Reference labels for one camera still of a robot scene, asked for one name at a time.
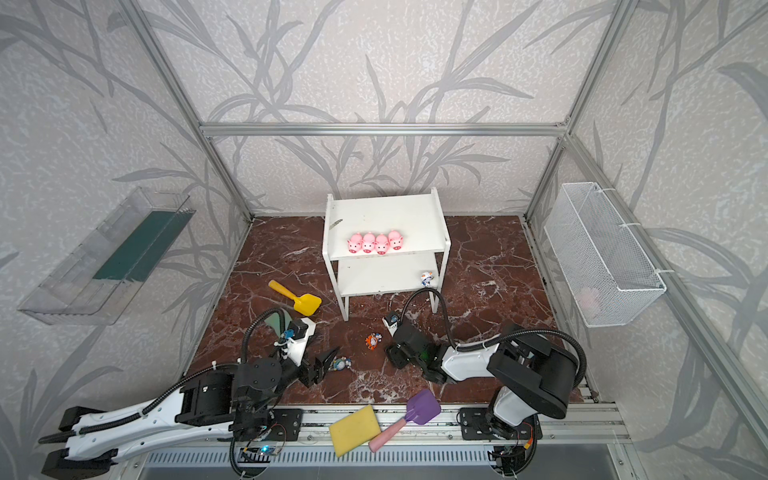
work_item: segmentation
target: brown marble surface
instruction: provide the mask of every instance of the brown marble surface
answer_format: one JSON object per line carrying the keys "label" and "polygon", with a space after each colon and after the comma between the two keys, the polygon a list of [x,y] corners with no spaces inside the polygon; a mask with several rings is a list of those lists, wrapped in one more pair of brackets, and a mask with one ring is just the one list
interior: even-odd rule
{"label": "brown marble surface", "polygon": [[[442,292],[454,338],[462,342],[487,338],[509,323],[556,328],[518,217],[446,217],[446,223],[452,246]],[[322,242],[321,217],[257,218],[190,371],[209,366],[212,360],[236,360],[243,331],[272,306],[286,306],[294,318],[300,317],[293,311],[292,301],[267,286],[270,280],[277,280],[296,295],[312,293],[323,299],[311,317],[317,331],[307,353],[313,356],[340,346],[339,354],[352,360],[351,369],[329,372],[311,389],[293,384],[283,404],[401,403],[425,387],[441,402],[490,400],[500,386],[496,379],[438,386],[422,379],[414,366],[397,370],[389,364],[384,347],[391,337],[381,319],[390,306],[400,310],[410,292],[353,297],[349,322],[344,322],[320,252]],[[410,310],[423,332],[435,340],[447,340],[442,317],[439,311],[431,313],[425,294],[415,299]],[[366,347],[371,333],[383,336],[381,346],[373,351]],[[266,355],[275,339],[269,327],[257,327],[250,355]],[[571,401],[578,400],[574,392]]]}

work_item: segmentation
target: yellow shovel handle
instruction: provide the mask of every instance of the yellow shovel handle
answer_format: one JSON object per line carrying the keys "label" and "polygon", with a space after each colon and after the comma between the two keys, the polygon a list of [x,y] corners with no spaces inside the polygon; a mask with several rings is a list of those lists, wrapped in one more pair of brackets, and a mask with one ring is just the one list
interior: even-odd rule
{"label": "yellow shovel handle", "polygon": [[296,297],[296,295],[293,295],[286,287],[280,285],[275,280],[270,280],[270,288],[278,293],[282,293],[283,295],[287,296],[294,302],[298,302],[299,299]]}

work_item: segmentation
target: yellow shovel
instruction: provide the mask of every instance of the yellow shovel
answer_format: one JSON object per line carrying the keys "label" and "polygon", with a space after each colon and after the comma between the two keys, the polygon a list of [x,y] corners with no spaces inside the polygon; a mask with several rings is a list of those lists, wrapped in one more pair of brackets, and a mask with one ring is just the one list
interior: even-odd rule
{"label": "yellow shovel", "polygon": [[274,280],[270,280],[270,288],[293,300],[293,309],[302,315],[312,315],[317,311],[317,307],[319,307],[320,303],[322,302],[320,297],[314,296],[310,293],[304,293],[299,298],[298,296],[293,295],[286,287],[280,285]]}

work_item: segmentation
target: pink pig toy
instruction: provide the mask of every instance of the pink pig toy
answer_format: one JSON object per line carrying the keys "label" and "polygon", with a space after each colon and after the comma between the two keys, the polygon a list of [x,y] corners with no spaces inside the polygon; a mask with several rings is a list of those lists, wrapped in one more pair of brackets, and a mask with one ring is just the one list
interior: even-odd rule
{"label": "pink pig toy", "polygon": [[389,240],[386,235],[379,235],[376,238],[376,253],[383,255],[387,250],[389,250]]}
{"label": "pink pig toy", "polygon": [[373,236],[373,233],[366,233],[366,235],[362,238],[362,251],[365,253],[371,253],[373,252],[373,247],[376,246],[376,237]]}
{"label": "pink pig toy", "polygon": [[358,253],[362,249],[362,235],[355,233],[346,243],[349,246],[350,253]]}
{"label": "pink pig toy", "polygon": [[389,246],[395,250],[402,248],[402,235],[400,235],[399,231],[392,230],[389,232]]}

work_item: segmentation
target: wall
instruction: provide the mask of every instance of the wall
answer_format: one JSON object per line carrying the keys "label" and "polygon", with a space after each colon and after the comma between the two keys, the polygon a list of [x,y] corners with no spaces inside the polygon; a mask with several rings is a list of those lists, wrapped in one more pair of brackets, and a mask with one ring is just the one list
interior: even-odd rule
{"label": "wall", "polygon": [[[613,0],[141,4],[209,122],[563,121],[614,7]],[[553,143],[217,139],[253,210],[266,214],[324,212],[328,193],[431,186],[448,212],[518,213]]]}
{"label": "wall", "polygon": [[[617,192],[765,392],[768,3],[641,2],[576,127]],[[568,156],[532,218],[603,400],[651,478],[768,478],[768,459],[663,300],[586,330],[542,231]]]}
{"label": "wall", "polygon": [[[0,5],[0,475],[39,478],[60,414],[114,409],[178,378],[247,230],[111,2]],[[16,309],[136,186],[197,212],[112,326]]]}

